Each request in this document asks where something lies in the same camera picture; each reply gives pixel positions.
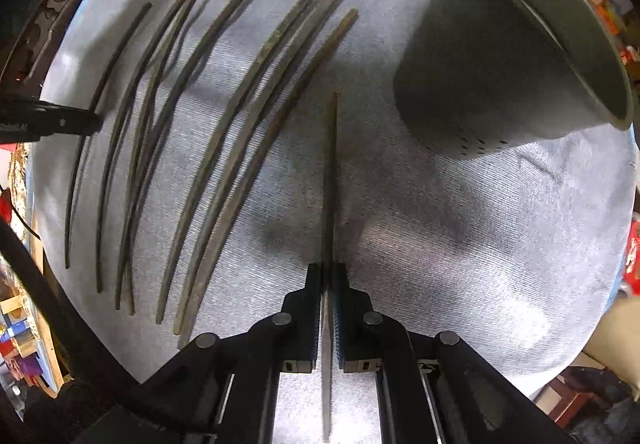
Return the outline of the dark grey utensil holder cup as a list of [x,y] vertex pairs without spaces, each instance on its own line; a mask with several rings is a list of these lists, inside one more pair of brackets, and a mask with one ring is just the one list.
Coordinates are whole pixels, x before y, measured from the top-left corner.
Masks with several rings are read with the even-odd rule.
[[609,125],[634,89],[588,0],[429,0],[394,78],[426,148],[473,159]]

